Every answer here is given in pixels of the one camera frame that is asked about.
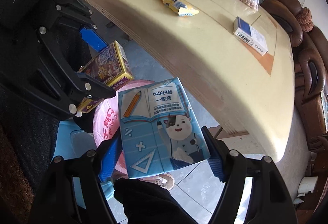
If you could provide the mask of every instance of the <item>sofa armrest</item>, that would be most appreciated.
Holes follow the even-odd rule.
[[[313,29],[307,33],[312,42],[314,43],[316,49],[319,51],[320,56],[325,64],[325,67],[328,68],[328,41],[322,31],[314,26]]]
[[[298,62],[304,75],[303,103],[321,96],[326,81],[325,67],[321,56],[314,49],[304,49],[299,53]]]
[[[261,7],[265,9],[289,34],[292,47],[297,47],[303,40],[303,31],[295,16],[277,0],[265,0]]]
[[[326,133],[325,117],[321,103],[321,95],[316,95],[311,100],[303,103],[302,110],[305,116],[305,123],[308,138],[315,138]]]

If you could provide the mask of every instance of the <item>pencil illustration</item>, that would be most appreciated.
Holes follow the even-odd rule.
[[[135,106],[137,105],[139,99],[141,97],[141,91],[139,91],[138,93],[135,94],[135,96],[133,97],[130,105],[128,106],[127,110],[124,113],[124,117],[129,117],[132,113],[132,111],[134,110]]]

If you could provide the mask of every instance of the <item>table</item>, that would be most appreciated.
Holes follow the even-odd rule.
[[[261,7],[239,0],[186,0],[200,10],[178,17],[160,0],[86,0],[150,53],[218,120],[230,149],[284,154],[294,110],[288,35]],[[258,54],[232,34],[239,16],[261,32]]]

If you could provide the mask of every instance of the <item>blue booklet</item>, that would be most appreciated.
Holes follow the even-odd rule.
[[[170,172],[210,157],[178,78],[118,93],[129,178]]]

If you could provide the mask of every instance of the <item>shoe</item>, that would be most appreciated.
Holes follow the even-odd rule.
[[[145,177],[139,179],[140,181],[151,182],[159,185],[162,188],[167,189],[168,191],[174,187],[174,178],[169,173],[163,173],[157,176]]]
[[[114,169],[113,173],[112,173],[112,176],[110,178],[110,181],[112,182],[112,184],[114,184],[115,181],[121,179],[121,178],[124,178],[124,179],[128,179],[129,176]]]
[[[111,182],[114,184],[115,181],[121,178],[128,179],[129,176],[114,169],[113,174],[110,178]],[[174,187],[174,178],[169,173],[163,173],[157,176],[140,178],[138,180],[157,184],[160,187],[167,189],[168,191]]]

